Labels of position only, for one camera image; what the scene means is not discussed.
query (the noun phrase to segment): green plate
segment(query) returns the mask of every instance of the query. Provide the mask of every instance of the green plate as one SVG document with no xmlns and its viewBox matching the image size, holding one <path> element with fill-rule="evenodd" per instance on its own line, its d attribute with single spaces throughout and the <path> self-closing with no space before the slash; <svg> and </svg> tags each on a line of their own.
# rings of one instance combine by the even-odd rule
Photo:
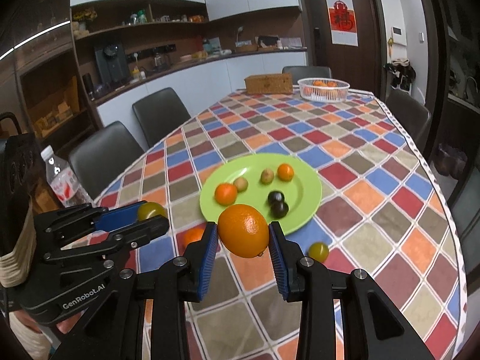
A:
<svg viewBox="0 0 480 360">
<path fill-rule="evenodd" d="M 281 181 L 277 177 L 277 168 L 280 164 L 290 164 L 295 172 L 289 182 Z M 260 182 L 263 169 L 270 168 L 275 178 L 269 185 Z M 317 172 L 302 160 L 282 154 L 252 154 L 232 160 L 216 171 L 207 179 L 200 194 L 200 209 L 207 221 L 216 222 L 225 210 L 225 207 L 215 201 L 215 188 L 220 183 L 233 183 L 243 176 L 248 181 L 246 191 L 238 194 L 234 204 L 248 204 L 255 207 L 268 223 L 278 219 L 270 215 L 267 195 L 270 191 L 282 191 L 285 202 L 289 205 L 289 213 L 278 220 L 285 235 L 293 233 L 305 225 L 314 216 L 322 199 L 322 183 Z"/>
</svg>

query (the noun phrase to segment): white basket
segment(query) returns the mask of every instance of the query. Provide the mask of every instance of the white basket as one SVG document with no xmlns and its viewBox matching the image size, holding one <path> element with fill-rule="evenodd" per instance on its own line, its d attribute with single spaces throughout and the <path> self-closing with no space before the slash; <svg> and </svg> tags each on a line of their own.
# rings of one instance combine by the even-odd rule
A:
<svg viewBox="0 0 480 360">
<path fill-rule="evenodd" d="M 334 83 L 335 86 L 315 86 L 315 81 L 321 81 L 325 85 L 328 83 Z M 323 103 L 339 103 L 346 101 L 350 88 L 350 84 L 345 81 L 326 78 L 300 79 L 298 81 L 298 86 L 300 86 L 300 96 L 302 96 L 302 98 Z"/>
</svg>

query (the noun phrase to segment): dining table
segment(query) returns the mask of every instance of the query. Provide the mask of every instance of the dining table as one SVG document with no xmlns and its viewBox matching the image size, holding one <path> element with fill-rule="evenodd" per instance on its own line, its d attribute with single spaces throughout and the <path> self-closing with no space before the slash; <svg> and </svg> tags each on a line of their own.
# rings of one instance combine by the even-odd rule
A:
<svg viewBox="0 0 480 360">
<path fill-rule="evenodd" d="M 314 242 L 326 243 L 329 269 L 366 270 L 433 356 L 452 359 L 467 312 L 455 223 L 414 141 L 371 92 L 351 91 L 345 101 L 322 103 L 304 100 L 297 90 L 236 91 L 191 118 L 95 200 L 110 209 L 147 200 L 167 210 L 169 232 L 133 250 L 127 267 L 151 271 L 182 255 L 188 230 L 206 225 L 202 185 L 228 161 L 256 153 L 298 157 L 321 180 L 318 210 L 287 239 L 304 254 Z M 106 236 L 95 232 L 82 242 Z M 278 293 L 268 251 L 243 259 L 219 242 L 207 295 L 185 308 L 190 358 L 295 359 L 301 308 Z M 150 358 L 151 312 L 147 300 L 144 359 Z M 337 359 L 343 359 L 338 301 L 334 316 Z"/>
</svg>

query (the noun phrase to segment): orange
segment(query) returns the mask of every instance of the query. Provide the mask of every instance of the orange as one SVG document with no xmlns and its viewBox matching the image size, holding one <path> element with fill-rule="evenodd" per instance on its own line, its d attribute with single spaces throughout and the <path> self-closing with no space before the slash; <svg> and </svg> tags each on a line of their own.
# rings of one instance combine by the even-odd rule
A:
<svg viewBox="0 0 480 360">
<path fill-rule="evenodd" d="M 230 183 L 222 183 L 215 188 L 215 200 L 222 206 L 229 206 L 237 199 L 237 187 Z"/>
<path fill-rule="evenodd" d="M 227 207 L 218 217 L 217 230 L 224 246 L 246 259 L 261 256 L 270 239 L 265 218 L 246 204 Z"/>
<path fill-rule="evenodd" d="M 288 163 L 281 164 L 277 169 L 277 176 L 282 181 L 291 181 L 295 172 Z"/>
<path fill-rule="evenodd" d="M 186 248 L 188 244 L 202 239 L 204 230 L 200 227 L 195 227 L 193 229 L 187 230 L 183 235 L 183 247 Z"/>
</svg>

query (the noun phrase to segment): table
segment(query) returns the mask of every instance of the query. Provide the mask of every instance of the table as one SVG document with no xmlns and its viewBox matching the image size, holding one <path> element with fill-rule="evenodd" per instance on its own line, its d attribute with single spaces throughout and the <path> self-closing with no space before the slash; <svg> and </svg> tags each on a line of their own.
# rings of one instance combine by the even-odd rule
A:
<svg viewBox="0 0 480 360">
<path fill-rule="evenodd" d="M 232 93 L 191 119 L 132 164 L 100 195 L 118 207 L 140 199 L 168 208 L 170 232 L 132 252 L 127 266 L 157 269 L 182 254 L 182 237 L 204 226 L 200 189 L 232 158 L 255 152 L 295 155 L 318 170 L 321 205 L 287 238 L 306 252 L 326 242 L 328 268 L 366 269 L 403 312 L 436 359 L 463 340 L 467 290 L 455 224 L 438 183 L 412 139 L 372 94 L 344 103 L 286 95 Z M 105 239 L 94 233 L 88 242 Z M 145 316 L 149 358 L 151 302 Z M 187 307 L 192 359 L 295 358 L 301 305 L 282 300 L 268 253 L 242 259 L 219 245 L 210 290 Z M 335 304 L 337 358 L 343 358 Z"/>
</svg>

